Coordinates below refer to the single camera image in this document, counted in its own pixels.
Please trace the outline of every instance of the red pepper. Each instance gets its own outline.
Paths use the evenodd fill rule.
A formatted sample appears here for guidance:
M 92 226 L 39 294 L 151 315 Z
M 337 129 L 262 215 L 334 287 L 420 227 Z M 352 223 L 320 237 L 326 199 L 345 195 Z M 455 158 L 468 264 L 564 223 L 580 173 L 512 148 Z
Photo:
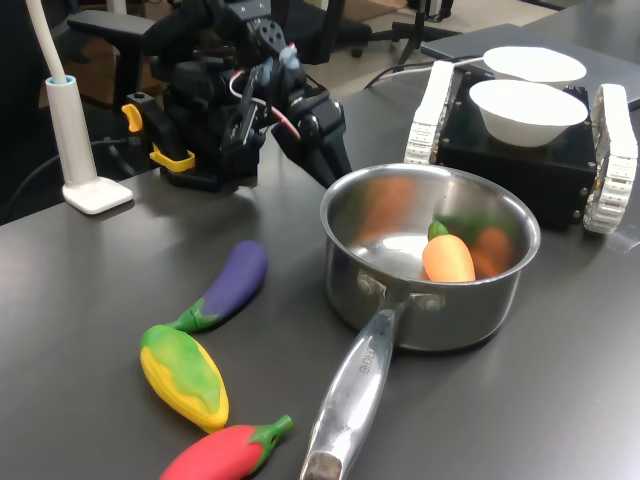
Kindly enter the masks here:
M 280 435 L 292 429 L 285 415 L 273 425 L 237 425 L 212 433 L 182 452 L 160 480 L 239 480 L 260 467 Z

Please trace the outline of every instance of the gray table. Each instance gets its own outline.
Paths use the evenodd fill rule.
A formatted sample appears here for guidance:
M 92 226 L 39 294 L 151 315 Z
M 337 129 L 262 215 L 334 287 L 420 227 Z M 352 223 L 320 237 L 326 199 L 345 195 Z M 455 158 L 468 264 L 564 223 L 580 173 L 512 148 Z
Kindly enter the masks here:
M 346 102 L 355 167 L 402 159 L 425 81 L 400 78 Z M 0 228 L 0 478 L 153 479 L 201 438 L 147 385 L 138 342 L 247 238 L 269 253 L 264 289 L 197 339 L 225 379 L 230 425 L 297 422 L 259 478 L 298 478 L 354 331 L 324 299 L 323 190 L 271 140 L 263 152 L 259 185 L 232 196 L 152 172 L 126 182 L 134 206 L 88 218 L 60 205 Z M 637 194 L 624 224 L 640 224 Z M 398 351 L 350 478 L 638 478 L 640 249 L 625 239 L 544 232 L 490 343 Z
M 640 65 L 638 0 L 584 0 L 526 28 Z

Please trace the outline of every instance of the chair armrest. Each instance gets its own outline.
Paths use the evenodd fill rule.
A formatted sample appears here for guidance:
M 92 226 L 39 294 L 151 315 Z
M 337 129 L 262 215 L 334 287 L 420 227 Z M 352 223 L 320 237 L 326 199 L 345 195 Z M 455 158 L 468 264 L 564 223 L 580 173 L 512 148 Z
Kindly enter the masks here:
M 105 39 L 118 49 L 113 110 L 127 103 L 127 95 L 140 87 L 142 37 L 154 24 L 153 20 L 110 12 L 85 10 L 70 15 L 67 24 L 78 32 Z
M 70 15 L 67 23 L 74 30 L 105 39 L 122 53 L 132 47 L 139 50 L 142 36 L 155 22 L 133 15 L 85 10 Z

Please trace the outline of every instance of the yellow clip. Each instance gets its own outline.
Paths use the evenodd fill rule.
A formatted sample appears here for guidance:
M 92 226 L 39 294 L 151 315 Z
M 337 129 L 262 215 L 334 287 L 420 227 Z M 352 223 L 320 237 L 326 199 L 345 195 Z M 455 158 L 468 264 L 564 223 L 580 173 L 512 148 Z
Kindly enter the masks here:
M 142 130 L 142 115 L 135 105 L 128 103 L 122 106 L 122 113 L 127 116 L 129 120 L 129 131 L 131 133 L 138 133 Z
M 149 157 L 151 157 L 151 160 L 159 163 L 163 167 L 166 167 L 168 170 L 171 170 L 175 173 L 180 173 L 196 166 L 196 156 L 189 150 L 187 150 L 187 153 L 189 154 L 189 157 L 185 158 L 184 160 L 171 160 L 166 155 L 163 155 L 154 143 L 153 152 L 149 154 Z

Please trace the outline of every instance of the stainless steel saucepan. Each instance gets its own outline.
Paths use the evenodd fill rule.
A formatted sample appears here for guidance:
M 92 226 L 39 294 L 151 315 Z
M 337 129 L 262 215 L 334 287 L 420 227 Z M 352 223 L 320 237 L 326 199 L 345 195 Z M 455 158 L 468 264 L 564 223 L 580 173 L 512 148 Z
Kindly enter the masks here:
M 429 352 L 488 339 L 505 319 L 540 228 L 513 194 L 483 178 L 433 166 L 358 170 L 324 196 L 326 291 L 362 329 L 311 433 L 301 480 L 342 480 L 375 415 L 394 344 Z M 433 220 L 470 248 L 476 281 L 426 278 L 422 251 Z

